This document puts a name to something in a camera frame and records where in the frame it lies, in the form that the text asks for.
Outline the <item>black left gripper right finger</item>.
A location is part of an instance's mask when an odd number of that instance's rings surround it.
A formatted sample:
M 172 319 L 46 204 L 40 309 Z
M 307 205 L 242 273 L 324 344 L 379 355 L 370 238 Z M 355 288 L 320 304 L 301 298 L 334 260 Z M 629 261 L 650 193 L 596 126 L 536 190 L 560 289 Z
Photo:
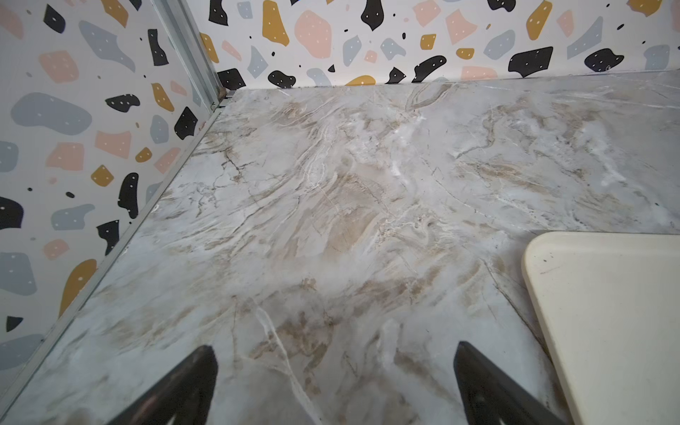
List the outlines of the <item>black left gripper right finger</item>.
M 469 342 L 458 344 L 453 369 L 469 424 L 563 423 Z

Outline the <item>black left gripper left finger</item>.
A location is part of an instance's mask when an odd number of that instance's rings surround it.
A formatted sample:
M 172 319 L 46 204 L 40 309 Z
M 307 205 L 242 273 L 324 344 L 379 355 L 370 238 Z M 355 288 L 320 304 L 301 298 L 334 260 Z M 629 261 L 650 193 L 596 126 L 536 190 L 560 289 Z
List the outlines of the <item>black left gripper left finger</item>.
M 110 423 L 205 424 L 218 370 L 214 349 L 201 345 Z

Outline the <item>cream rectangular tray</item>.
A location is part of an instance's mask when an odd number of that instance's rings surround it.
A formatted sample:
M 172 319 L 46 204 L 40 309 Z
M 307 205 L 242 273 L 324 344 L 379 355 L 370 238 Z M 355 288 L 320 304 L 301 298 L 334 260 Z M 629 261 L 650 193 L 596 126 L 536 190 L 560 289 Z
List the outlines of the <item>cream rectangular tray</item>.
M 678 423 L 678 237 L 548 232 L 522 274 L 575 423 Z

